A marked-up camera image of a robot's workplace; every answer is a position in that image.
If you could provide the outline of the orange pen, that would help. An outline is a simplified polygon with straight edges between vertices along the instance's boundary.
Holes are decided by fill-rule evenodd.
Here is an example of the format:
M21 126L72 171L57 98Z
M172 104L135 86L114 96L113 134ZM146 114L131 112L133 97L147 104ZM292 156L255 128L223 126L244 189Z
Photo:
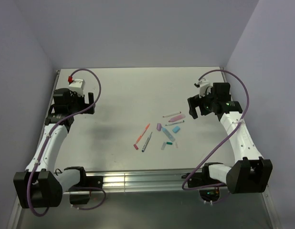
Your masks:
M143 135L145 134L145 132L148 130L149 127L150 127L150 123L144 128L143 132L140 134L135 144L137 144L141 140L141 138L143 137Z

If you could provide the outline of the clear white pen cap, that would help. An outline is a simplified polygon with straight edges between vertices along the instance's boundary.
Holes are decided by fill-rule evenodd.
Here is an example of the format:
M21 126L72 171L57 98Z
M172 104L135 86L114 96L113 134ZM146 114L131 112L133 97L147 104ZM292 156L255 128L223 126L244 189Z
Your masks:
M163 142L162 147L161 147L161 150L164 150L165 149L166 144L167 144L166 142Z

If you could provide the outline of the grey blue-tip pen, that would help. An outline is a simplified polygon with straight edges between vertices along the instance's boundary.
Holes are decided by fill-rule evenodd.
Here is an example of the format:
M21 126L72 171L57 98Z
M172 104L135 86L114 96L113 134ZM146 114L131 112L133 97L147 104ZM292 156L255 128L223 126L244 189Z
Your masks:
M153 133L153 132L151 132L151 133L149 134L149 136L147 137L147 139L146 139L146 141L145 141L145 143L144 143L144 145L143 145L143 147L142 147L141 152L145 152L145 150L146 150L146 148L147 148L147 146L148 146L148 144L149 144L149 142L150 142L150 140L151 140L152 133Z

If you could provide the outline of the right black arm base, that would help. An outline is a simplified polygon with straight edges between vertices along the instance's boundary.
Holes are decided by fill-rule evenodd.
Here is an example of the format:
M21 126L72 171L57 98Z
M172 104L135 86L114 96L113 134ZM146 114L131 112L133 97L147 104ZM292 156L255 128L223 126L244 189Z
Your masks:
M205 163L200 172L195 168L191 173L183 175L185 181L182 184L183 190L196 190L207 187L227 186L226 175L231 167L223 163Z

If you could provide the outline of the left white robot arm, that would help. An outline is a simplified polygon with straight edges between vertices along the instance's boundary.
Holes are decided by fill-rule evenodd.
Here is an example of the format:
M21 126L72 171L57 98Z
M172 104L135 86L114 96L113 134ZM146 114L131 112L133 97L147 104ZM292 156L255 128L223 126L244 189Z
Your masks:
M74 113L94 114L95 99L92 92L85 96L76 91L60 88L53 93L44 122L42 140L36 153L23 172L14 175L13 183L22 208L50 208L61 203L62 195L72 187L83 190L88 179L83 167L67 167L67 174L54 174L55 162L64 139L74 122Z

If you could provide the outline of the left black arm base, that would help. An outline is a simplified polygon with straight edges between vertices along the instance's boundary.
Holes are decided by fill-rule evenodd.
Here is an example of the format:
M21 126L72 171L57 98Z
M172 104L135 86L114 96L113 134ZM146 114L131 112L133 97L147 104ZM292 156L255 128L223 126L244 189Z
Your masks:
M88 192L87 194L70 194L69 200L73 205L85 205L89 202L94 188L103 187L103 176L87 176L82 185L72 186L69 192Z

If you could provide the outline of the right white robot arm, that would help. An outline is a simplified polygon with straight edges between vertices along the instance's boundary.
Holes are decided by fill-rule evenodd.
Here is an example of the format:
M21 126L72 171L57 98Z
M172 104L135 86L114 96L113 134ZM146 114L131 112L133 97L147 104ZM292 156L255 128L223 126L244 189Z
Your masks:
M210 83L200 80L195 86L199 94L188 98L189 114L198 118L214 113L223 125L232 146L235 163L232 167L223 163L205 163L200 172L188 175L188 187L214 187L224 184L232 194L263 193L268 184L273 164L264 159L249 134L243 110L232 101L229 83Z

